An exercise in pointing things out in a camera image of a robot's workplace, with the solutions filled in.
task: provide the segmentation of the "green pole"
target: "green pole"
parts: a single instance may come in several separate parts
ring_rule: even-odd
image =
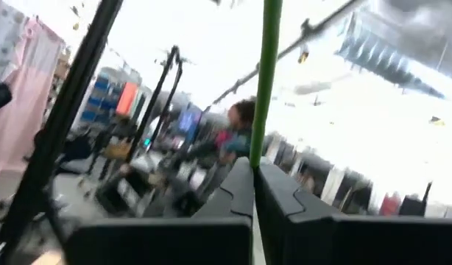
[[[282,0],[264,0],[264,25],[262,30],[261,62],[258,72],[257,102],[253,124],[253,138],[250,147],[250,166],[259,166],[262,156],[265,123],[272,95],[275,64],[277,62],[278,38]]]

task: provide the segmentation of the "bus ceiling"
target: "bus ceiling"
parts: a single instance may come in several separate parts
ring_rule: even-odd
[[[223,5],[224,2],[230,4],[241,1],[216,2]],[[338,36],[340,38],[337,38],[342,45],[335,51],[336,55],[400,88],[419,91],[439,99],[446,98],[437,84],[427,82],[424,74],[417,73],[414,67],[426,66],[434,74],[439,72],[452,78],[452,0],[367,1],[352,15],[347,14],[347,19],[336,21],[332,26],[343,28],[341,36]],[[310,51],[302,37],[280,52],[278,59],[295,49],[301,49],[298,62],[306,63]],[[257,73],[258,64],[213,104],[219,103],[229,93],[235,93]]]

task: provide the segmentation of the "black pole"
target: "black pole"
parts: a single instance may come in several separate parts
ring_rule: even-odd
[[[302,25],[302,35],[294,41],[290,46],[284,49],[282,52],[279,52],[277,55],[277,61],[284,58],[290,52],[293,52],[296,48],[300,47],[303,43],[312,40],[313,38],[319,37],[326,29],[332,27],[337,22],[339,22],[346,15],[349,15],[352,11],[354,11],[357,6],[359,6],[364,0],[349,0],[346,4],[343,4],[339,9],[331,13],[326,19],[321,21],[316,26],[309,26],[308,19]],[[255,69],[251,71],[245,77],[238,79],[236,83],[229,89],[227,89],[224,93],[222,93],[217,99],[211,103],[211,105],[207,106],[204,112],[208,112],[211,109],[212,105],[218,104],[222,101],[227,95],[230,93],[235,93],[238,88],[245,83],[249,82],[252,78],[254,78],[258,74],[259,63],[255,65]]]
[[[9,258],[28,224],[38,211],[42,210],[45,199],[43,189],[49,183],[56,157],[63,149],[67,133],[87,90],[95,66],[102,55],[108,33],[121,4],[122,0],[103,0],[81,43],[53,111],[43,129],[42,138],[45,141],[35,147],[5,222],[0,229],[0,242],[5,243],[0,256],[2,265],[8,264]]]
[[[162,113],[160,114],[159,122],[156,125],[154,132],[151,135],[151,143],[155,141],[159,134],[160,126],[162,125],[163,120],[166,118],[167,113],[169,112],[169,106],[170,102],[172,101],[172,98],[174,97],[175,91],[177,90],[177,86],[180,81],[180,77],[182,76],[182,61],[179,61],[179,66],[177,69],[177,75],[175,76],[174,86],[172,87],[172,90],[170,91],[169,96],[167,97],[166,104],[164,105],[164,109],[162,109]]]
[[[164,81],[166,80],[167,74],[170,71],[170,68],[172,66],[172,63],[174,62],[174,58],[178,56],[179,48],[177,46],[173,46],[172,50],[170,51],[169,57],[167,57],[167,62],[164,66],[164,69],[162,70],[162,74],[160,76],[158,85],[156,86],[154,92],[152,92],[151,100],[149,101],[149,104],[147,105],[146,112],[144,113],[143,119],[141,120],[141,123],[139,124],[138,131],[136,131],[135,137],[133,139],[133,142],[131,143],[130,151],[128,152],[128,155],[126,157],[126,162],[129,163],[133,159],[133,156],[138,148],[139,141],[141,140],[141,137],[143,137],[144,129],[147,125],[147,121],[149,120],[151,116],[152,109],[154,108],[155,102],[158,100],[160,90],[162,89],[162,85],[164,84]]]

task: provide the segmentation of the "pink curtain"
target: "pink curtain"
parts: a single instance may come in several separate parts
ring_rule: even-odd
[[[5,73],[13,100],[0,110],[0,172],[26,167],[22,158],[41,127],[62,47],[62,39],[43,23],[27,21]]]

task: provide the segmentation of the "dark hair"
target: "dark hair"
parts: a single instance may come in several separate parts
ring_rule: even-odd
[[[252,124],[254,121],[255,98],[243,99],[233,105],[239,113],[239,118],[245,124]]]

